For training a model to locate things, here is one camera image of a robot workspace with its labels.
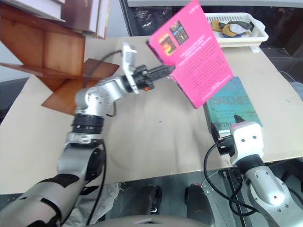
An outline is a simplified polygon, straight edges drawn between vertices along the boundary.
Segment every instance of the brown wooden panel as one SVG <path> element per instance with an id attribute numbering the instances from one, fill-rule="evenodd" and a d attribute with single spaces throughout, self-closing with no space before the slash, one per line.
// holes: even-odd
<path id="1" fill-rule="evenodd" d="M 14 22 L 19 22 L 21 24 L 39 30 L 45 30 L 45 31 L 55 32 L 55 33 L 69 35 L 73 37 L 83 38 L 83 36 L 78 33 L 75 33 L 67 28 L 56 25 L 50 21 L 35 17 L 15 7 L 2 3 L 0 4 L 0 10 L 1 10 L 1 18 L 5 18 Z"/>
<path id="2" fill-rule="evenodd" d="M 92 87 L 97 84 L 97 81 L 90 80 L 87 87 Z M 61 85 L 51 96 L 48 97 L 42 103 L 42 106 L 66 113 L 69 115 L 74 115 L 76 104 L 75 95 L 83 88 L 83 81 L 76 79 L 69 79 L 63 85 Z"/>
<path id="3" fill-rule="evenodd" d="M 5 18 L 1 18 L 0 22 L 0 39 L 3 44 L 23 64 L 42 66 L 44 32 Z"/>
<path id="4" fill-rule="evenodd" d="M 81 77 L 84 48 L 84 37 L 45 32 L 43 66 Z"/>
<path id="5" fill-rule="evenodd" d="M 49 89 L 56 91 L 68 79 L 38 77 Z"/>
<path id="6" fill-rule="evenodd" d="M 98 60 L 89 58 L 85 63 L 83 67 L 83 76 L 87 77 L 90 74 L 90 78 L 97 78 L 97 79 L 104 79 L 107 77 L 112 76 L 117 69 L 119 68 L 119 65 L 108 63 L 108 62 L 100 62 Z"/>
<path id="7" fill-rule="evenodd" d="M 90 78 L 86 87 L 92 87 L 98 83 L 100 79 L 110 77 L 119 68 L 107 62 L 100 62 L 95 59 L 88 59 L 84 63 L 84 76 L 87 76 L 92 70 L 93 78 Z M 83 88 L 84 77 L 81 79 L 68 79 L 54 93 L 44 101 L 42 106 L 56 110 L 62 113 L 74 115 L 76 105 L 74 102 L 76 93 Z"/>
<path id="8" fill-rule="evenodd" d="M 48 68 L 27 66 L 27 65 L 18 65 L 18 64 L 8 64 L 8 63 L 0 63 L 0 65 L 14 69 L 14 70 L 31 73 L 38 77 L 63 78 L 63 79 L 77 79 L 78 78 L 72 74 L 60 72 L 60 71 L 52 70 L 52 69 L 48 69 Z"/>

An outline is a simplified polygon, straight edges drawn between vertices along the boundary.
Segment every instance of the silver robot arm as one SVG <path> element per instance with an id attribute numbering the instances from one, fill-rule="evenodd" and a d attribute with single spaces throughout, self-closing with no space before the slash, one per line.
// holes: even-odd
<path id="1" fill-rule="evenodd" d="M 108 108 L 129 93 L 153 89 L 153 81 L 174 70 L 170 66 L 135 68 L 136 50 L 128 44 L 123 45 L 122 54 L 125 76 L 112 76 L 77 93 L 72 131 L 58 161 L 58 175 L 37 183 L 4 208 L 1 227 L 62 225 L 83 187 L 102 172 L 106 154 L 99 146 L 103 144 L 102 126 Z"/>
<path id="2" fill-rule="evenodd" d="M 303 226 L 303 210 L 291 197 L 280 179 L 262 161 L 263 138 L 255 122 L 231 126 L 234 154 L 231 164 L 249 179 L 248 196 L 251 204 L 265 217 L 270 227 Z"/>

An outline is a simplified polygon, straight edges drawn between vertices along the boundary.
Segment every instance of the table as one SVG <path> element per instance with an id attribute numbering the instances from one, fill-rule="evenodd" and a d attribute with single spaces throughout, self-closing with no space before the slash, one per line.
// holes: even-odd
<path id="1" fill-rule="evenodd" d="M 87 39 L 85 60 L 100 59 L 118 50 L 122 42 L 135 45 L 137 64 L 148 68 L 160 63 L 145 45 L 148 37 Z M 263 123 L 265 162 L 303 154 L 303 102 L 266 55 L 248 47 L 223 52 L 239 76 Z M 111 60 L 120 63 L 119 55 Z M 120 68 L 117 73 L 123 74 Z M 106 118 L 103 134 L 107 146 L 106 183 L 199 171 L 206 151 L 214 143 L 202 109 L 195 110 L 169 79 L 155 89 L 130 94 L 117 101 L 117 114 Z M 25 192 L 42 179 L 56 175 L 72 116 L 40 104 L 52 92 L 32 76 L 0 126 L 0 193 Z M 229 167 L 228 155 L 214 152 L 209 169 Z M 97 178 L 90 185 L 100 184 Z"/>

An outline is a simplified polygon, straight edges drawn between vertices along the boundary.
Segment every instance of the black cable wire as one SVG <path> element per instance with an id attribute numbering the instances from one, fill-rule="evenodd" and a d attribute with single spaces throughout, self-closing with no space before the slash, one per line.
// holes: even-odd
<path id="1" fill-rule="evenodd" d="M 243 186 L 243 182 L 239 182 L 239 186 L 237 187 L 237 189 L 235 190 L 235 192 L 232 194 L 231 196 L 231 199 L 233 200 L 236 195 L 241 191 L 241 188 Z M 236 211 L 233 206 L 232 206 L 232 202 L 229 201 L 229 207 L 230 209 L 232 210 L 232 212 L 240 217 L 246 217 L 246 216 L 249 216 L 249 215 L 252 215 L 254 213 L 256 213 L 254 210 L 250 211 L 250 212 L 247 212 L 247 213 L 239 213 L 238 211 Z"/>
<path id="2" fill-rule="evenodd" d="M 89 214 L 89 218 L 87 219 L 87 222 L 86 222 L 87 226 L 89 225 L 89 223 L 91 221 L 91 218 L 93 217 L 93 214 L 94 214 L 95 209 L 97 207 L 97 204 L 98 204 L 98 201 L 100 199 L 101 193 L 103 191 L 104 182 L 105 182 L 105 176 L 106 176 L 106 147 L 105 147 L 105 143 L 104 143 L 103 140 L 102 140 L 102 145 L 103 145 L 103 149 L 104 149 L 104 172 L 103 172 L 103 178 L 102 178 L 102 183 L 100 185 L 100 189 L 99 189 L 98 195 L 96 197 L 96 201 L 94 203 L 93 209 L 91 210 L 91 212 Z"/>
<path id="3" fill-rule="evenodd" d="M 113 104 L 114 104 L 114 113 L 113 113 L 113 115 L 110 115 L 107 113 L 106 116 L 108 116 L 108 117 L 114 117 L 116 115 L 116 103 L 114 102 Z"/>
<path id="4" fill-rule="evenodd" d="M 256 208 L 250 206 L 250 205 L 247 205 L 245 203 L 242 203 L 242 202 L 239 202 L 239 201 L 236 201 L 236 200 L 232 200 L 230 197 L 228 197 L 227 195 L 225 195 L 224 193 L 222 193 L 219 189 L 216 188 L 216 186 L 211 182 L 211 180 L 209 179 L 208 177 L 208 174 L 207 174 L 207 160 L 208 160 L 208 157 L 209 155 L 212 153 L 213 149 L 215 149 L 217 147 L 217 144 L 213 144 L 209 150 L 207 151 L 206 155 L 205 155 L 205 158 L 204 158 L 204 163 L 203 163 L 203 172 L 204 172 L 204 176 L 205 176 L 205 179 L 207 180 L 207 182 L 209 183 L 209 185 L 219 194 L 221 195 L 223 198 L 227 199 L 228 201 L 231 201 L 233 203 L 236 203 L 240 206 L 243 206 L 243 207 L 246 207 L 252 211 L 255 211 L 255 212 L 258 212 L 256 210 Z"/>
<path id="5" fill-rule="evenodd" d="M 114 55 L 114 54 L 116 54 L 116 53 L 122 53 L 122 50 L 114 51 L 114 52 L 111 52 L 111 53 L 105 55 L 105 56 L 100 60 L 100 61 L 101 61 L 100 64 L 102 64 L 102 62 L 104 62 L 105 59 L 109 58 L 110 56 L 112 56 L 112 55 Z M 89 81 L 89 78 L 93 75 L 94 71 L 100 66 L 100 64 L 98 64 L 96 67 L 94 67 L 94 68 L 89 72 L 89 74 L 85 77 L 85 79 L 84 79 L 84 84 L 83 84 L 83 88 L 86 88 L 87 83 L 88 83 L 88 81 Z"/>
<path id="6" fill-rule="evenodd" d="M 290 57 L 290 55 L 288 54 L 287 50 L 285 50 L 284 48 L 280 48 L 278 49 L 278 52 L 283 54 L 283 55 L 286 55 L 287 57 Z"/>
<path id="7" fill-rule="evenodd" d="M 290 192 L 292 192 L 292 194 L 294 194 L 298 198 L 298 200 L 300 201 L 300 203 L 303 205 L 303 199 L 302 199 L 302 197 L 294 189 L 288 188 L 288 190 Z"/>

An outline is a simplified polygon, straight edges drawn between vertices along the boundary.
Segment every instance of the green book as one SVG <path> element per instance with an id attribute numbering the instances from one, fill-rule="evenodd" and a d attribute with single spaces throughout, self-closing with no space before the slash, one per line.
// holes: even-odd
<path id="1" fill-rule="evenodd" d="M 239 77 L 233 77 L 216 92 L 204 105 L 204 112 L 209 130 L 211 122 L 214 123 L 220 137 L 230 134 L 230 126 L 236 123 L 235 114 L 263 126 Z"/>

